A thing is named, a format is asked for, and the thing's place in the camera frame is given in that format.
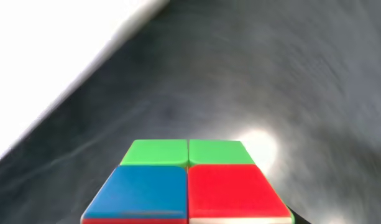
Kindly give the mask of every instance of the green square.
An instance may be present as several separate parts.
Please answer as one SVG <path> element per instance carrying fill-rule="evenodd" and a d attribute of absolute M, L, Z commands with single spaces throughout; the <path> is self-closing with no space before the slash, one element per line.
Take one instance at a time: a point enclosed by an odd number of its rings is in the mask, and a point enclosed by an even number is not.
<path fill-rule="evenodd" d="M 187 140 L 135 140 L 120 165 L 188 165 Z"/>
<path fill-rule="evenodd" d="M 190 166 L 197 164 L 254 164 L 240 141 L 190 140 Z"/>

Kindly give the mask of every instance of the white object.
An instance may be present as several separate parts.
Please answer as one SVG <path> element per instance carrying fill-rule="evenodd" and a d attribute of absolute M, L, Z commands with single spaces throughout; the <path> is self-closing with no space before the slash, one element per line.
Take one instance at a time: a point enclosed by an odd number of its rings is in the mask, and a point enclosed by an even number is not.
<path fill-rule="evenodd" d="M 0 1 L 0 159 L 167 2 Z"/>

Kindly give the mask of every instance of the dark background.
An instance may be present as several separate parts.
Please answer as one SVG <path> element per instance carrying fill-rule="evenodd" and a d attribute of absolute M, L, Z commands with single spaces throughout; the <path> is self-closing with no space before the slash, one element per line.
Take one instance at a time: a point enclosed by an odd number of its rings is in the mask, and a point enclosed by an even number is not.
<path fill-rule="evenodd" d="M 78 223 L 134 139 L 253 128 L 294 211 L 381 223 L 381 1 L 171 1 L 0 162 L 0 223 Z"/>

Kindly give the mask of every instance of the blue tile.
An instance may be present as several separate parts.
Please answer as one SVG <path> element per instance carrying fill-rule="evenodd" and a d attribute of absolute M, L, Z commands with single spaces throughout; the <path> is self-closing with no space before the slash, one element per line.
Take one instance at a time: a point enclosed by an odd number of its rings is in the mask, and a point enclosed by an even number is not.
<path fill-rule="evenodd" d="M 186 171 L 175 166 L 119 166 L 85 218 L 187 218 Z"/>

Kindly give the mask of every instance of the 2x2 puzzle cube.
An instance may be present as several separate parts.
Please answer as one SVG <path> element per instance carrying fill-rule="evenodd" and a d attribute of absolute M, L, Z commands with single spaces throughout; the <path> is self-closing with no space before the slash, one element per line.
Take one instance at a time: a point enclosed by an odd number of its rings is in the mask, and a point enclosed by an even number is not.
<path fill-rule="evenodd" d="M 241 142 L 216 140 L 134 141 L 82 217 L 83 224 L 292 222 Z"/>

